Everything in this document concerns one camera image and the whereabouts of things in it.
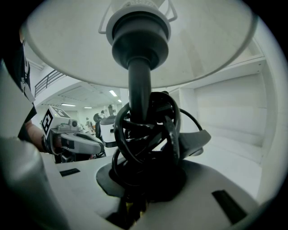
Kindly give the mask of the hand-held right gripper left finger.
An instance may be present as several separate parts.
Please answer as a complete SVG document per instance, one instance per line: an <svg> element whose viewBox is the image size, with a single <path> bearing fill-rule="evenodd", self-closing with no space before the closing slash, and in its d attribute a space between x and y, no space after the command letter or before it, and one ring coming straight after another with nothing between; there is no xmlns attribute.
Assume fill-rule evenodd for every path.
<svg viewBox="0 0 288 230"><path fill-rule="evenodd" d="M0 140L3 230L115 230L65 184L49 154L16 138Z"/></svg>

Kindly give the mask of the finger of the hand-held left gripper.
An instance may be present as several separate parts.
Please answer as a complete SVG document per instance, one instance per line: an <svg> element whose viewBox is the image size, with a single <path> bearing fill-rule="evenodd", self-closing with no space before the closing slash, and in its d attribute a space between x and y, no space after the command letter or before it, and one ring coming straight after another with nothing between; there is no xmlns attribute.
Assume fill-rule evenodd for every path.
<svg viewBox="0 0 288 230"><path fill-rule="evenodd" d="M179 134L180 157L198 156L203 153L203 147L211 140L206 130L194 133Z"/></svg>

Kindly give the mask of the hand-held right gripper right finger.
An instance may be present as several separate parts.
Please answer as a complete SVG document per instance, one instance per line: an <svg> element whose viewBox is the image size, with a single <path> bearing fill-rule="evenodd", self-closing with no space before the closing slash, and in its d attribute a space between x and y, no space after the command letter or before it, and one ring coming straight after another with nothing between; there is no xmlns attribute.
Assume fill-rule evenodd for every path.
<svg viewBox="0 0 288 230"><path fill-rule="evenodd" d="M96 181L118 201L108 220L129 230L226 230L258 208L230 179L188 160L157 162L140 172L127 163L107 164Z"/></svg>

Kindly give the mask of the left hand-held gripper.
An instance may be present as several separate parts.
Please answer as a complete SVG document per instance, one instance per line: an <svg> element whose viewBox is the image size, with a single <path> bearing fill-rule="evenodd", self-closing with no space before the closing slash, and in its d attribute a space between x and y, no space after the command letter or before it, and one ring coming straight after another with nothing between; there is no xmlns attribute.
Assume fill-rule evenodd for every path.
<svg viewBox="0 0 288 230"><path fill-rule="evenodd" d="M104 152L104 144L95 136L84 133L77 120L64 110L49 106L41 122L44 142L52 154L58 155L54 139L61 138L61 149L72 154L98 155Z"/></svg>

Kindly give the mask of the person's left hand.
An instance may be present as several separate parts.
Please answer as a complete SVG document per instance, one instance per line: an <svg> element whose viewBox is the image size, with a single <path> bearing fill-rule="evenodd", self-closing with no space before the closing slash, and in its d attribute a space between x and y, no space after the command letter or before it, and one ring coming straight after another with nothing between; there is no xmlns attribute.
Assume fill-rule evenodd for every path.
<svg viewBox="0 0 288 230"><path fill-rule="evenodd" d="M61 136L59 134L54 135L52 143L54 151L58 151L59 149L61 149L62 148Z"/></svg>

